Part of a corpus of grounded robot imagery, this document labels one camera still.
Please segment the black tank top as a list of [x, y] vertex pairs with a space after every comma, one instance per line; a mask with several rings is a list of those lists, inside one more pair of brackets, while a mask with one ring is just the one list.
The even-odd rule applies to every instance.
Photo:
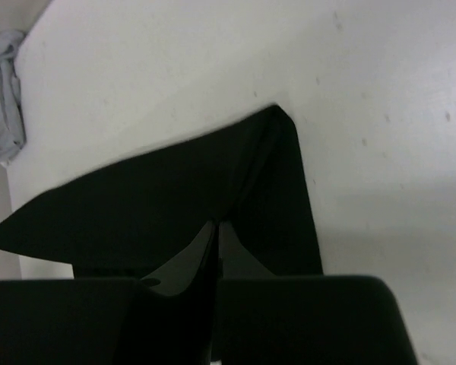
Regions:
[[323, 272], [293, 120], [277, 105], [38, 195], [0, 223], [0, 250], [140, 278], [208, 222], [228, 221], [276, 275]]

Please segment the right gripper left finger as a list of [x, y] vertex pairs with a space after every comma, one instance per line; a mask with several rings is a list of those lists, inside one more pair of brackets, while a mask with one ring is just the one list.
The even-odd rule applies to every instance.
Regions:
[[0, 281], [0, 364], [207, 364], [217, 227], [142, 279]]

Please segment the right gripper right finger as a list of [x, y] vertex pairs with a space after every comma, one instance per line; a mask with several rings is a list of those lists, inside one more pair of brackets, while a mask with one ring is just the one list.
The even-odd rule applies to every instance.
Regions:
[[276, 276], [220, 226], [223, 364], [415, 364], [397, 300], [372, 276]]

